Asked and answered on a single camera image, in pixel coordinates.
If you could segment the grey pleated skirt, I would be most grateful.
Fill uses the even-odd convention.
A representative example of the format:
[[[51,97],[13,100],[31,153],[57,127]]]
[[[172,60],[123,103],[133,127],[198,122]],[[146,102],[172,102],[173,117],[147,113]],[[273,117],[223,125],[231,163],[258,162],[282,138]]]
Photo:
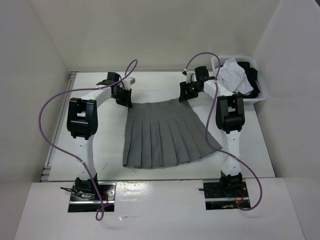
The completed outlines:
[[[158,169],[196,162],[222,146],[188,101],[135,103],[128,110],[122,165]]]

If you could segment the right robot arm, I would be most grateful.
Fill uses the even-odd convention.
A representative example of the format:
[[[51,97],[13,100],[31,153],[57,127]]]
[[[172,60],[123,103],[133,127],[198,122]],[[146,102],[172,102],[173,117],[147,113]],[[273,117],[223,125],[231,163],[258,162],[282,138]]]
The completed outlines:
[[[217,189],[222,197],[229,198],[240,189],[243,183],[240,156],[240,135],[245,123],[243,97],[223,87],[215,76],[210,76],[205,66],[195,70],[184,69],[186,80],[181,82],[179,101],[184,102],[199,96],[200,92],[214,98],[215,122],[221,130],[223,145],[219,150],[226,154],[220,171]]]

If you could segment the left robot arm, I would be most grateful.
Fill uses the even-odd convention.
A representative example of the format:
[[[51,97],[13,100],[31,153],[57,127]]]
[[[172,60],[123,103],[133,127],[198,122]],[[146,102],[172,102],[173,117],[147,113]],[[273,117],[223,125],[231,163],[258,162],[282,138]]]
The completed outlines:
[[[93,140],[98,130],[98,108],[111,98],[118,105],[132,108],[131,86],[135,82],[133,77],[121,79],[118,73],[108,72],[106,79],[97,83],[94,90],[69,100],[66,127],[75,141],[75,156],[79,161],[73,189],[88,200],[97,198],[100,193],[93,153]]]

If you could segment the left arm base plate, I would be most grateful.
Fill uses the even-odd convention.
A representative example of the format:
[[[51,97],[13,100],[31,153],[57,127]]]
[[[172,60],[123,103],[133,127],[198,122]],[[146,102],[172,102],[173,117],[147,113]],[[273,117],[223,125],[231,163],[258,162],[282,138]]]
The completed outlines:
[[[115,210],[116,186],[115,182],[101,181],[98,183],[97,187],[103,200],[105,212],[114,212]],[[74,185],[60,189],[70,193],[69,213],[97,212],[101,208],[101,201],[97,194],[76,190]]]

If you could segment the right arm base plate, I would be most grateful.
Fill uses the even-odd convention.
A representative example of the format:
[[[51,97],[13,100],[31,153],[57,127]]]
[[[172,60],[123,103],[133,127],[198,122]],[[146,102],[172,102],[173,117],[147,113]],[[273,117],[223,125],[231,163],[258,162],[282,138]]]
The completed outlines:
[[[246,182],[240,187],[223,191],[218,181],[204,181],[203,186],[198,189],[204,193],[206,210],[228,210],[251,208]]]

